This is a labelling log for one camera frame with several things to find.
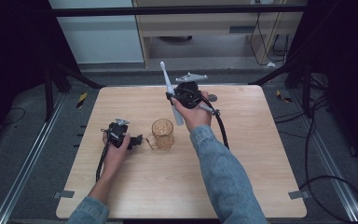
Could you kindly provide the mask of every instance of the glass cup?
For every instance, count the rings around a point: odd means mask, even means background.
[[[152,125],[152,133],[146,137],[147,143],[152,149],[169,149],[173,145],[173,124],[168,119],[158,119]]]

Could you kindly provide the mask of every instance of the aluminum rail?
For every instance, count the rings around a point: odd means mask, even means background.
[[[14,206],[17,203],[17,200],[20,198],[20,195],[25,187],[25,184],[27,183],[27,180],[29,176],[31,175],[31,172],[34,169],[34,165],[36,164],[37,159],[39,158],[40,152],[43,149],[43,146],[45,145],[48,135],[50,134],[54,123],[57,120],[58,115],[60,114],[60,111],[62,109],[62,103],[65,98],[65,93],[60,93],[56,102],[56,105],[54,106],[55,112],[52,114],[51,118],[45,122],[45,124],[42,127],[42,130],[40,131],[39,135],[37,136],[34,145],[28,154],[27,159],[25,160],[24,164],[21,167],[21,170],[19,174],[17,175],[16,180],[14,181],[13,185],[11,186],[11,189],[9,193],[7,194],[5,200],[0,206],[0,224],[7,223]]]
[[[298,109],[301,110],[301,97],[299,96],[299,93],[296,93],[295,91],[291,90],[289,91],[291,92],[292,96],[294,96],[294,101],[296,102]],[[310,128],[310,120],[306,116],[302,117],[304,119],[305,124],[307,125],[307,128]],[[317,129],[315,129],[315,132],[312,135],[312,140],[319,155],[319,158],[322,161],[325,171],[329,175],[333,175],[343,179],[344,177],[342,173],[339,171],[339,168],[337,167],[332,156],[328,152],[328,148],[324,144],[324,140],[320,136]],[[347,184],[338,180],[331,180],[331,182],[350,220],[358,221],[358,202],[351,188]]]

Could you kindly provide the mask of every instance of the gray sleeve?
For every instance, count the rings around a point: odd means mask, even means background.
[[[67,224],[103,224],[109,216],[109,209],[100,201],[87,196],[69,217]]]

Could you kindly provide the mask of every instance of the right hand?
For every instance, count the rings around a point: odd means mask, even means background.
[[[207,91],[202,91],[202,95],[206,99],[208,99]],[[182,115],[183,119],[185,120],[186,127],[189,132],[203,124],[211,126],[212,113],[202,109],[199,106],[196,106],[192,109],[187,109],[182,106],[182,104],[175,98],[171,98],[171,101],[175,106],[176,110]]]

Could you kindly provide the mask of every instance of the wooden table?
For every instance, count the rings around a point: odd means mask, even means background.
[[[217,95],[230,150],[245,168],[255,196],[266,217],[304,217],[302,199],[293,171],[272,119],[266,98],[258,86],[200,86]],[[128,151],[109,199],[113,218],[216,218],[206,193],[200,164],[186,126],[177,126],[165,87],[109,87],[101,89],[89,118],[65,190],[73,198],[61,198],[57,216],[66,218],[88,195],[103,150],[101,129],[128,119],[131,136],[151,133],[157,119],[174,123],[174,144],[168,150],[152,150],[147,142]],[[217,121],[213,131],[222,140]]]

